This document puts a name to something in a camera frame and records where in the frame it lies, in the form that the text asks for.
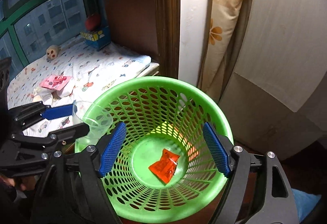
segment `beige curtain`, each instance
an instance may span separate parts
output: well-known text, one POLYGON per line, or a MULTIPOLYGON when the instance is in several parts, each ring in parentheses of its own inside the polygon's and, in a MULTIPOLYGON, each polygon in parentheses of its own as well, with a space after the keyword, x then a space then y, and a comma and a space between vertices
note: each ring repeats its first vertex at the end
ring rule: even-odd
POLYGON ((198 88, 216 102, 242 44, 251 1, 246 0, 240 14, 243 0, 212 0, 208 47, 204 52, 198 88))

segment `green plastic basket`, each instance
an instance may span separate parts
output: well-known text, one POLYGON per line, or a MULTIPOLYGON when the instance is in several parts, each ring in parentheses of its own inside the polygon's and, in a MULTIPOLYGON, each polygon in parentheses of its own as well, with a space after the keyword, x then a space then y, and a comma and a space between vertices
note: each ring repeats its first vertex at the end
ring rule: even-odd
MULTIPOLYGON (((110 202, 123 218, 164 223, 188 217, 208 205, 226 178, 216 169, 202 127, 211 122, 233 142, 226 117, 199 89, 176 79, 141 77, 113 87, 94 103, 127 126, 112 171, 102 179, 110 202), (180 155, 175 175, 161 182, 148 167, 166 148, 180 155)), ((76 142, 75 151, 86 145, 76 142)))

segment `red ball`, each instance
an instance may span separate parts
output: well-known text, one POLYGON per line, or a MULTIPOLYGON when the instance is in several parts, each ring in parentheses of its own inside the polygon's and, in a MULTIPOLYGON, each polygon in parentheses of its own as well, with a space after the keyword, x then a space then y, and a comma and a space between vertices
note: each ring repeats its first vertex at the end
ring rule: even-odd
POLYGON ((92 14, 85 21, 85 28, 88 31, 94 31, 101 25, 101 15, 100 14, 92 14))

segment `basket rim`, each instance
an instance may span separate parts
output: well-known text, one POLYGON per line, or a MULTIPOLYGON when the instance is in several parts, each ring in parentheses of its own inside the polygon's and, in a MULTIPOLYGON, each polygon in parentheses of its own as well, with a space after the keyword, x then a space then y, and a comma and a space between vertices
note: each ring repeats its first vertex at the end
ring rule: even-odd
MULTIPOLYGON (((229 123, 227 121, 227 118, 225 117, 224 113, 222 110, 218 107, 218 105, 208 96, 206 95, 203 91, 199 90, 198 88, 183 82, 181 80, 173 79, 173 78, 168 78, 168 77, 162 77, 162 76, 144 76, 140 78, 134 78, 128 81, 125 81, 123 83, 120 83, 111 89, 107 90, 105 93, 103 93, 100 97, 98 97, 93 103, 95 104, 101 104, 102 100, 106 99, 106 96, 108 93, 119 93, 120 91, 126 92, 128 89, 133 87, 134 83, 137 83, 137 85, 140 85, 144 83, 145 85, 149 85, 149 82, 161 82, 163 85, 165 83, 173 83, 177 84, 179 86, 182 86, 183 88, 187 88, 191 90, 192 92, 196 93, 197 95, 202 96, 205 100, 207 100, 210 104, 213 110, 219 115, 220 120, 223 122, 223 125, 226 129, 226 134, 229 138, 229 140, 233 143, 233 135, 232 135, 232 130, 229 126, 229 123)), ((75 144, 75 152, 79 152, 82 149, 80 149, 79 144, 75 144)), ((181 214, 170 214, 169 212, 160 212, 159 214, 156 214, 157 211, 154 212, 137 212, 135 211, 135 214, 131 214, 130 211, 126 210, 125 206, 116 206, 119 205, 119 203, 114 203, 115 204, 115 211, 117 215, 120 217, 126 218, 126 219, 132 219, 133 221, 138 221, 138 222, 143 222, 143 223, 165 223, 165 222, 171 222, 171 221, 177 221, 183 218, 186 218, 188 216, 191 216, 198 212, 199 210, 203 209, 206 205, 208 205, 214 198, 219 194, 221 190, 223 190, 223 187, 225 183, 227 182, 227 178, 221 177, 220 179, 216 180, 215 182, 212 182, 210 188, 208 190, 204 190, 202 193, 205 194, 201 198, 201 203, 199 203, 198 199, 190 200, 186 204, 187 207, 181 206, 181 214)))

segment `patterned bed sheet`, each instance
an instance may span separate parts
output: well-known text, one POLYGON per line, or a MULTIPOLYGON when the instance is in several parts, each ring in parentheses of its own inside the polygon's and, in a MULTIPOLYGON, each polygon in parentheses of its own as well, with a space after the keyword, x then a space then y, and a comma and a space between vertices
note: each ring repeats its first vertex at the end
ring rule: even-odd
MULTIPOLYGON (((74 100, 93 102, 110 88, 138 76, 149 66, 151 58, 110 43, 97 51, 85 44, 80 36, 61 46, 56 59, 46 55, 25 67, 9 84, 8 108, 32 102, 35 88, 47 76, 72 76, 75 82, 71 95, 60 98, 53 93, 51 106, 73 103, 74 100)), ((49 132, 72 125, 72 117, 42 120, 24 131, 26 136, 46 137, 49 132)))

